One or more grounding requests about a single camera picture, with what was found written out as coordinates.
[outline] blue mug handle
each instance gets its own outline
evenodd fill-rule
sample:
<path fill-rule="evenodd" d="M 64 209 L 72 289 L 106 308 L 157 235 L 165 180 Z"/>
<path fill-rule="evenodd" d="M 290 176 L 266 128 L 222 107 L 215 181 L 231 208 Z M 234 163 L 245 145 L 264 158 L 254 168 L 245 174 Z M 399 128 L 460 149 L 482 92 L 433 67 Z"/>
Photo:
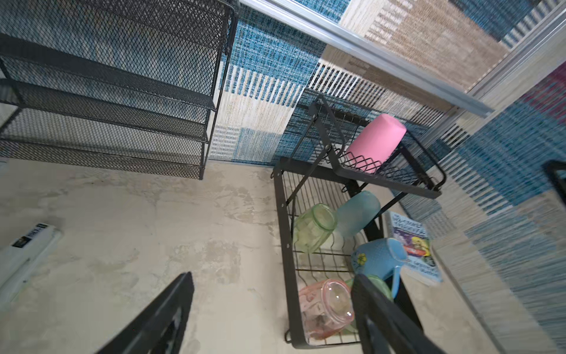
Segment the blue mug handle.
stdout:
<path fill-rule="evenodd" d="M 397 296 L 399 292 L 399 278 L 401 277 L 401 266 L 395 266 L 393 269 L 393 284 L 391 286 L 391 295 L 393 298 Z"/>

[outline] black mesh shelf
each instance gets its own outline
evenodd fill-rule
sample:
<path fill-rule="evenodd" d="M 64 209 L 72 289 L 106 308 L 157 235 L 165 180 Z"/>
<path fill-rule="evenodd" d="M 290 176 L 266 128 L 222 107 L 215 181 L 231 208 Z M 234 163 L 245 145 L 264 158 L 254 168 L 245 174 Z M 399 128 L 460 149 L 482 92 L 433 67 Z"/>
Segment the black mesh shelf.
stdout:
<path fill-rule="evenodd" d="M 73 93 L 42 86 L 21 82 L 16 82 L 14 85 L 25 102 L 22 106 L 26 108 L 175 135 L 204 143 L 208 142 L 205 125 L 202 123 L 74 95 Z M 7 94 L 6 96 L 0 96 L 0 101 L 18 105 L 17 100 L 12 101 L 15 95 L 10 94 L 8 80 L 0 79 L 0 87 L 0 93 Z"/>
<path fill-rule="evenodd" d="M 204 143 L 171 135 L 18 109 L 0 131 L 0 156 L 199 178 Z"/>
<path fill-rule="evenodd" d="M 11 57 L 84 78 L 178 100 L 215 110 L 212 97 L 188 89 L 132 74 L 88 59 L 72 56 L 43 45 L 0 34 L 0 56 Z"/>
<path fill-rule="evenodd" d="M 441 195 L 440 187 L 446 180 L 446 174 L 409 130 L 387 161 L 373 161 L 346 152 L 370 123 L 369 120 L 348 113 L 347 108 L 331 108 L 323 95 L 318 96 L 308 108 L 297 106 L 297 109 L 308 109 L 311 121 L 295 151 L 308 141 L 319 154 L 315 162 L 330 164 L 338 176 L 426 198 Z M 440 180 L 427 174 L 432 166 L 437 167 Z"/>
<path fill-rule="evenodd" d="M 238 0 L 0 1 L 0 102 L 19 107 L 0 156 L 202 179 L 238 12 Z"/>

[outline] green glass jar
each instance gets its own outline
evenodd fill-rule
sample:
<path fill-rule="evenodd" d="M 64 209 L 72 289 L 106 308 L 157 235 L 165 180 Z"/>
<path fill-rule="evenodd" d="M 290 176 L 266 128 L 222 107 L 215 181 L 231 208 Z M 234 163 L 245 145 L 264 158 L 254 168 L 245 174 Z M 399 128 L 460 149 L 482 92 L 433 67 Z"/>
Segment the green glass jar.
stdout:
<path fill-rule="evenodd" d="M 295 220 L 293 242 L 305 253 L 316 251 L 332 234 L 338 217 L 326 204 L 316 204 Z"/>

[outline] concrete floor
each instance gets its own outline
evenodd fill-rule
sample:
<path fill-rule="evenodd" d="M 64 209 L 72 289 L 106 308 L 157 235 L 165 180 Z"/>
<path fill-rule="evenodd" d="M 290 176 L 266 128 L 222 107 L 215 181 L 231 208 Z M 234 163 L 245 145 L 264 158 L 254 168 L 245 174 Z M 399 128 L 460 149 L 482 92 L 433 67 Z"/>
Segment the concrete floor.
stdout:
<path fill-rule="evenodd" d="M 9 161 L 0 173 L 0 246 L 37 222 L 64 236 L 0 313 L 0 352 L 94 352 L 185 271 L 196 290 L 183 353 L 296 352 L 283 341 L 288 320 L 270 173 L 211 161 L 197 181 Z M 382 204 L 392 197 L 371 191 Z M 496 352 L 446 277 L 435 287 L 403 279 L 425 333 L 442 349 Z"/>

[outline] black metal shelf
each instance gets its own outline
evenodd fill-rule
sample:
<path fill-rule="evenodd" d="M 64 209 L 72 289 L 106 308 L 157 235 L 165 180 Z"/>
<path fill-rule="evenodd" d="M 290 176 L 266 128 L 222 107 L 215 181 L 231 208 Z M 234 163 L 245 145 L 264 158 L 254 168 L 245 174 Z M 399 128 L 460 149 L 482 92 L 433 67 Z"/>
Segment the black metal shelf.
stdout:
<path fill-rule="evenodd" d="M 436 158 L 409 130 L 387 161 L 373 161 L 346 153 L 349 144 L 370 123 L 369 120 L 348 113 L 347 108 L 332 109 L 323 95 L 319 95 L 308 108 L 297 109 L 308 109 L 311 120 L 291 157 L 307 139 L 319 153 L 314 163 L 326 161 L 338 176 L 390 188 L 403 195 L 410 193 L 433 199 L 441 195 L 440 187 L 446 181 L 446 174 Z M 407 148 L 413 143 L 419 151 L 411 152 Z M 442 176 L 440 181 L 427 174 L 428 165 L 438 168 Z"/>
<path fill-rule="evenodd" d="M 206 126 L 202 123 L 42 86 L 22 82 L 12 84 L 24 103 L 14 100 L 16 95 L 10 93 L 11 86 L 7 79 L 0 79 L 0 93 L 5 94 L 0 96 L 1 102 L 208 143 Z"/>
<path fill-rule="evenodd" d="M 211 96 L 0 33 L 0 56 L 215 111 Z"/>
<path fill-rule="evenodd" d="M 184 178 L 199 178 L 202 170 L 200 166 L 10 140 L 0 140 L 0 156 Z"/>
<path fill-rule="evenodd" d="M 19 107 L 0 156 L 203 178 L 238 0 L 5 0 L 0 12 L 0 101 Z"/>
<path fill-rule="evenodd" d="M 19 108 L 0 130 L 0 157 L 200 178 L 204 143 Z"/>
<path fill-rule="evenodd" d="M 305 176 L 310 178 L 303 182 Z M 289 314 L 289 331 L 285 334 L 285 340 L 293 347 L 301 349 L 359 343 L 358 333 L 348 330 L 342 330 L 322 341 L 305 338 L 298 291 L 324 279 L 346 281 L 353 278 L 350 254 L 361 243 L 382 238 L 383 229 L 378 228 L 372 221 L 352 240 L 344 240 L 333 234 L 319 251 L 310 255 L 297 251 L 293 243 L 295 217 L 317 203 L 325 203 L 338 209 L 349 198 L 359 193 L 361 188 L 355 180 L 338 176 L 329 168 L 285 157 L 273 169 L 273 181 Z M 288 203 L 293 194 L 295 197 Z M 422 328 L 402 281 L 395 304 Z"/>

